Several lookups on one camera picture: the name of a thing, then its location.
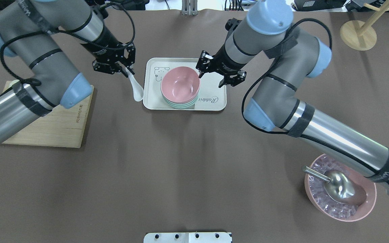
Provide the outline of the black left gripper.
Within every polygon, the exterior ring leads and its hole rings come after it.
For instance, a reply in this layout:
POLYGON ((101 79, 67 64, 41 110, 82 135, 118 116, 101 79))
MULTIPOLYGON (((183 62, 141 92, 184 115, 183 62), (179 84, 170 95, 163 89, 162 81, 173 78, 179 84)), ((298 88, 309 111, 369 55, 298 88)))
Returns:
POLYGON ((95 57, 92 63, 95 71, 107 74, 119 73, 126 78, 129 75, 135 74, 133 64, 135 62, 136 48, 134 44, 124 47, 123 43, 119 42, 107 27, 104 27, 100 36, 93 43, 107 47, 105 49, 90 43, 81 44, 95 57), (119 50, 110 50, 108 48, 118 48, 119 50))

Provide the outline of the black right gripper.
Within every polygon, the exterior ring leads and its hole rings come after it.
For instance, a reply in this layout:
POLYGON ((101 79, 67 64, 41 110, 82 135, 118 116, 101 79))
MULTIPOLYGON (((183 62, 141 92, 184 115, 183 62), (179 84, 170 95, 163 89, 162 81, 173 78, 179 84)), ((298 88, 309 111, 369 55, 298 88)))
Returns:
POLYGON ((222 75, 224 78, 219 83, 219 88, 222 88, 225 85, 235 87, 245 81, 247 73, 241 70, 243 66, 244 64, 233 61, 226 53, 225 46, 222 46, 213 56, 203 50, 196 69, 199 71, 199 78, 212 72, 222 75))

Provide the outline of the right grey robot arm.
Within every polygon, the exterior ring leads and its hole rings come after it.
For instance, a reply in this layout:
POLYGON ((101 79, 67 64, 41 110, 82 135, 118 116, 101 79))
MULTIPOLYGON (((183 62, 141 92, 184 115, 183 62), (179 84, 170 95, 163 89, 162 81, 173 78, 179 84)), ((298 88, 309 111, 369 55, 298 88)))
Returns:
POLYGON ((202 51, 196 65, 199 77, 218 73, 219 87, 236 86, 246 78, 242 68, 261 52, 273 59, 258 80, 252 98, 242 104, 244 120, 258 131, 296 137, 357 171, 389 194, 389 147, 295 97, 305 78, 321 74, 332 58, 332 37, 317 19, 293 23, 293 12, 284 0, 259 0, 244 20, 230 19, 225 43, 215 55, 202 51), (321 25, 329 46, 299 27, 303 22, 321 25))

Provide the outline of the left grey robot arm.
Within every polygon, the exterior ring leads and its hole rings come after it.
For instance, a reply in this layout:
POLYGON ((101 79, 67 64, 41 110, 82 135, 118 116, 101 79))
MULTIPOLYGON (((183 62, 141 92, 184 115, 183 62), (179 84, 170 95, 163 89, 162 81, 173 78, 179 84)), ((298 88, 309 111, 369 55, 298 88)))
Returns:
POLYGON ((95 58, 100 72, 133 74, 134 36, 121 43, 83 0, 16 0, 0 11, 0 61, 16 82, 0 95, 0 144, 93 92, 52 35, 69 34, 95 58))

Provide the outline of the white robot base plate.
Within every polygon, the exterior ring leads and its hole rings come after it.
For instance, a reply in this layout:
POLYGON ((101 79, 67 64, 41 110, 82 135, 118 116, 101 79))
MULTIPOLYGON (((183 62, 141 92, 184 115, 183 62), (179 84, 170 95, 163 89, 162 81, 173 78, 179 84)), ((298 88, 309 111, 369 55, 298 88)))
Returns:
POLYGON ((232 243, 228 232, 170 232, 148 233, 144 243, 232 243))

